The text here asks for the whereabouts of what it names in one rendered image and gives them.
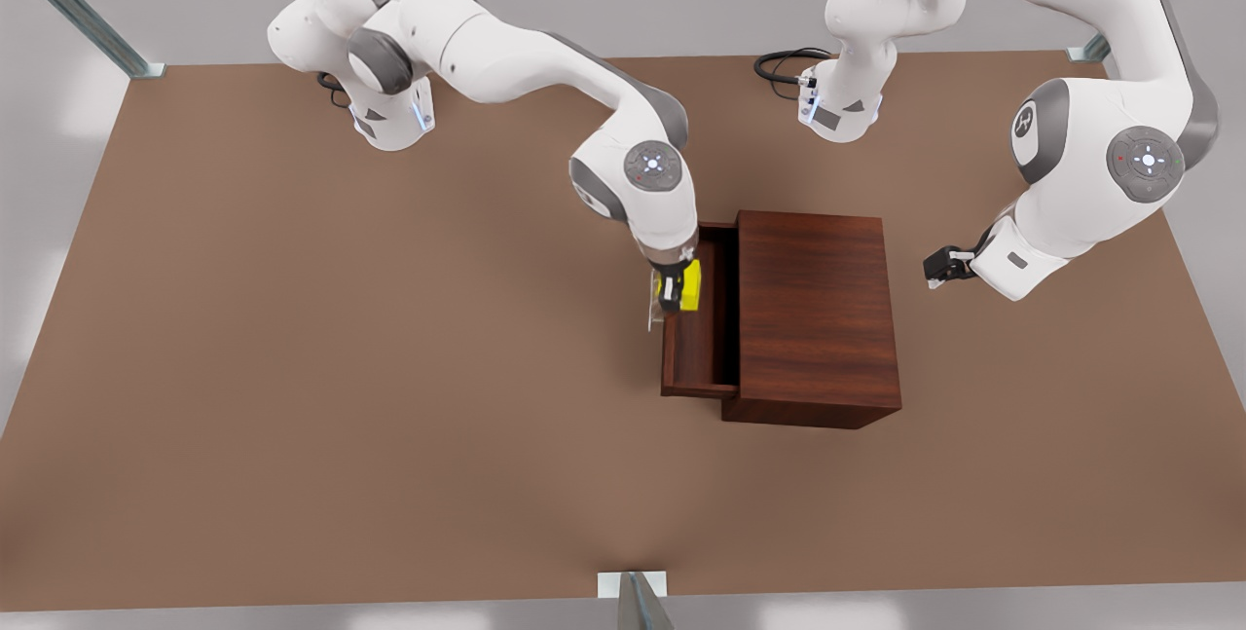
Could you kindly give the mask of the dark wooden cabinet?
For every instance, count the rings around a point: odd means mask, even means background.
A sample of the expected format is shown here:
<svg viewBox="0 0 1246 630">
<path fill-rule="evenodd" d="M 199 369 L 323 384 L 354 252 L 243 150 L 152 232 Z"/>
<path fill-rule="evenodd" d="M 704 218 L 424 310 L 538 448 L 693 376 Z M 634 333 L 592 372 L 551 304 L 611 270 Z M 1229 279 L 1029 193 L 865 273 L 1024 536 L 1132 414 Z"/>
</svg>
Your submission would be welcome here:
<svg viewBox="0 0 1246 630">
<path fill-rule="evenodd" d="M 858 430 L 902 407 L 877 217 L 743 210 L 728 422 Z"/>
</svg>

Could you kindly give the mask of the dark wooden drawer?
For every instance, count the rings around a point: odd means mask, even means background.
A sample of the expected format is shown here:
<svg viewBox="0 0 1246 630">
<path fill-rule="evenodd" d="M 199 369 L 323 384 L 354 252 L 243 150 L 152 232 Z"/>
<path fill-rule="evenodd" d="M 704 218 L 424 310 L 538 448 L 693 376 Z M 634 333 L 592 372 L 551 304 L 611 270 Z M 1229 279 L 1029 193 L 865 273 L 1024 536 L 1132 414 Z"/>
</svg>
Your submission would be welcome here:
<svg viewBox="0 0 1246 630">
<path fill-rule="evenodd" d="M 697 252 L 698 310 L 663 322 L 660 393 L 728 402 L 740 393 L 738 228 L 704 223 Z"/>
</svg>

